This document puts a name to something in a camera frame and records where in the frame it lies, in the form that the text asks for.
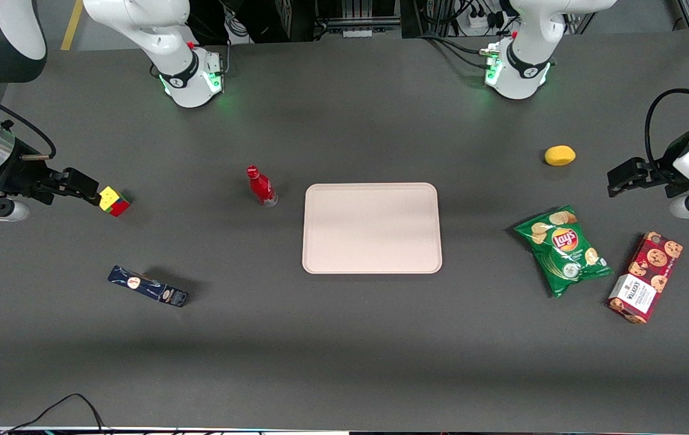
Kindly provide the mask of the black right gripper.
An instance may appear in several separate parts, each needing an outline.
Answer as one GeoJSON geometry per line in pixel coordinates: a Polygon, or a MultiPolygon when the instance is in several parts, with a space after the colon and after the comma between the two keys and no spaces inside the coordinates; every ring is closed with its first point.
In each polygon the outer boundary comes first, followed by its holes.
{"type": "Polygon", "coordinates": [[[27,144],[16,144],[7,162],[0,168],[0,198],[24,196],[35,201],[53,201],[54,195],[72,196],[95,206],[99,183],[74,168],[66,168],[62,182],[53,184],[51,170],[43,160],[24,160],[37,155],[27,144]]]}

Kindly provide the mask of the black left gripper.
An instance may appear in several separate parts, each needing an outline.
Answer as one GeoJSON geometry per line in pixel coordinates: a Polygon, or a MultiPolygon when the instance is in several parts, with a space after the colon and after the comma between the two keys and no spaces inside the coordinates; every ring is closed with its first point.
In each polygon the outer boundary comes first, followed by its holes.
{"type": "Polygon", "coordinates": [[[683,193],[689,195],[689,179],[675,167],[676,159],[688,146],[689,131],[673,140],[662,157],[654,159],[650,135],[646,134],[646,161],[641,157],[632,157],[608,171],[607,195],[615,198],[626,191],[659,185],[665,186],[665,195],[668,198],[675,198],[683,193]]]}

